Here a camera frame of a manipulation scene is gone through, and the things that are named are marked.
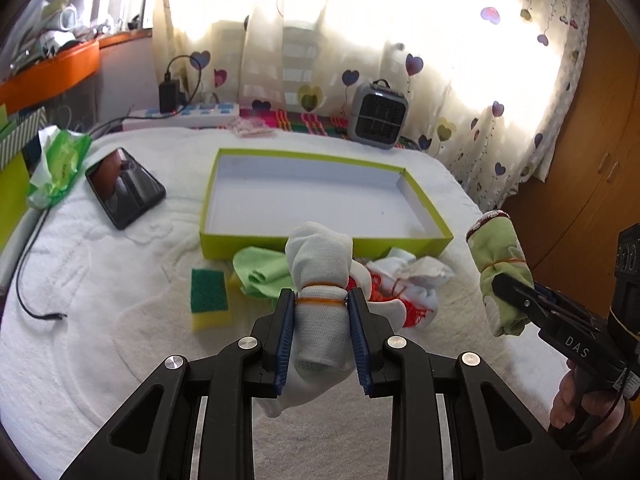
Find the right hand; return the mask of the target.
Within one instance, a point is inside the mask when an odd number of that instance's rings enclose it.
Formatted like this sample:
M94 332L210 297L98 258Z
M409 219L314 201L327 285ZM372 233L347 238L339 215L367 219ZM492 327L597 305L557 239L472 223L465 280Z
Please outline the right hand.
M550 411L550 424L563 429L576 417L578 407L577 386L574 374L570 370L562 378L558 393L555 395ZM615 396L605 392L586 393L582 396L582 408L591 416L599 417L600 424L593 430L593 439L602 440L620 426L626 404L623 399L615 402Z

